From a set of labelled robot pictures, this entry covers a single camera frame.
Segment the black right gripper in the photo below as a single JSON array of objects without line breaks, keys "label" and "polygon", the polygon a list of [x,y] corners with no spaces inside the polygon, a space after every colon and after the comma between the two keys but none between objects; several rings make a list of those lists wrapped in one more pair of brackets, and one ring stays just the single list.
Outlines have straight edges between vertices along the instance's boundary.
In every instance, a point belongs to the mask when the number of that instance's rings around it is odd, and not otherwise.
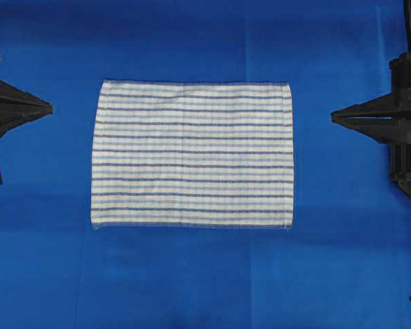
[{"label": "black right gripper", "polygon": [[388,144],[395,137],[393,122],[388,119],[363,118],[391,117],[396,109],[393,118],[398,120],[400,135],[390,147],[390,176],[396,181],[411,182],[411,52],[392,60],[389,67],[392,94],[334,111],[331,119],[333,123]]}]

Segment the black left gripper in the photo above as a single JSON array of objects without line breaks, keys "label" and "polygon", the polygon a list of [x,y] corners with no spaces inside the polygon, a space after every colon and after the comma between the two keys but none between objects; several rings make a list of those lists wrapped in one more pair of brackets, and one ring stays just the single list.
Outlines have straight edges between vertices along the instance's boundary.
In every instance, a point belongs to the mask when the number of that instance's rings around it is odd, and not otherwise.
[{"label": "black left gripper", "polygon": [[0,104],[11,106],[25,105],[20,109],[16,106],[0,109],[0,138],[9,130],[52,114],[52,105],[50,103],[30,93],[21,91],[2,80],[0,80]]}]

